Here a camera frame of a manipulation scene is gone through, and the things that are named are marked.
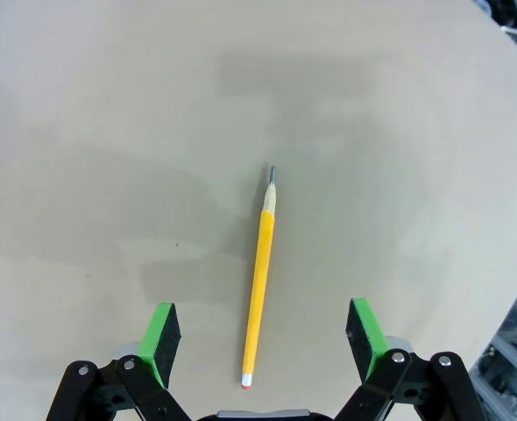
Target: bolt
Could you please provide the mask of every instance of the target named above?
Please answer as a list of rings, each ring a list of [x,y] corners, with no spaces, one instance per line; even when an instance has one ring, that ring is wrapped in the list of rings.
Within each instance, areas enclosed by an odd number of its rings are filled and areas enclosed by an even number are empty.
[[[405,356],[402,353],[394,353],[391,355],[391,360],[398,363],[405,362]]]
[[[444,366],[444,367],[449,367],[451,365],[451,360],[450,360],[450,357],[446,357],[445,355],[442,355],[439,359],[438,359],[438,362]]]

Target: pencil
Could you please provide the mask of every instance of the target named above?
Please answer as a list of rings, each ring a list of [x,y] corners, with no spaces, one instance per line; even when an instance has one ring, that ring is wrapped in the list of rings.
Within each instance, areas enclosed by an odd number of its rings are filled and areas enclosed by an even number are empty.
[[[259,344],[260,319],[262,318],[262,308],[265,302],[266,278],[268,276],[268,263],[270,261],[270,251],[273,244],[274,212],[276,211],[275,176],[276,167],[271,167],[270,182],[266,189],[265,203],[260,214],[257,257],[255,259],[255,272],[252,277],[251,308],[249,309],[247,338],[244,343],[241,387],[245,390],[249,389],[252,383],[252,372],[255,368],[255,358]]]

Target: yellow pencil body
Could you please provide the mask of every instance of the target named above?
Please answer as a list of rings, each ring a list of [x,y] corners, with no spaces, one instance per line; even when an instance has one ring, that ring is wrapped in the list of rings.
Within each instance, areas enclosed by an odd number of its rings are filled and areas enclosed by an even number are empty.
[[[247,337],[244,344],[243,376],[241,378],[241,387],[243,389],[248,389],[251,386],[252,372],[255,367],[255,358],[259,345],[260,319],[262,318],[262,309],[265,302],[268,264],[273,244],[275,203],[276,190],[271,183],[266,192],[264,209],[260,214],[257,257],[252,278],[251,308],[249,309]]]

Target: white table surface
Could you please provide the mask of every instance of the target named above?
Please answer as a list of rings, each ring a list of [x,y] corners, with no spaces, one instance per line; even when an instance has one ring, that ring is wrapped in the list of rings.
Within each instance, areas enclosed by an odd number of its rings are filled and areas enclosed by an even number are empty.
[[[160,302],[191,417],[335,415],[352,296],[470,366],[516,294],[517,47],[468,0],[0,2],[0,419],[44,419],[65,366],[106,364]]]

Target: green strip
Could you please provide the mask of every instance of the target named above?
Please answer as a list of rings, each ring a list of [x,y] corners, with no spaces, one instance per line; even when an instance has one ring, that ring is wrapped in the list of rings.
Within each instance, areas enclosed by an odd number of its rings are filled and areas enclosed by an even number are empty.
[[[370,362],[370,367],[367,370],[367,376],[365,377],[368,378],[375,368],[377,359],[389,351],[389,345],[387,344],[383,331],[381,331],[381,328],[379,327],[375,314],[373,314],[372,307],[370,307],[367,300],[365,298],[359,298],[354,299],[353,301],[354,307],[356,307],[356,311],[358,312],[358,316],[362,322],[362,326],[364,327],[365,335],[372,347],[372,360]]]
[[[161,303],[157,306],[153,313],[152,321],[147,327],[144,338],[138,347],[138,357],[152,366],[153,374],[162,387],[164,387],[163,381],[161,381],[161,376],[155,364],[155,351],[157,350],[157,345],[161,339],[161,333],[169,317],[170,310],[170,303]]]

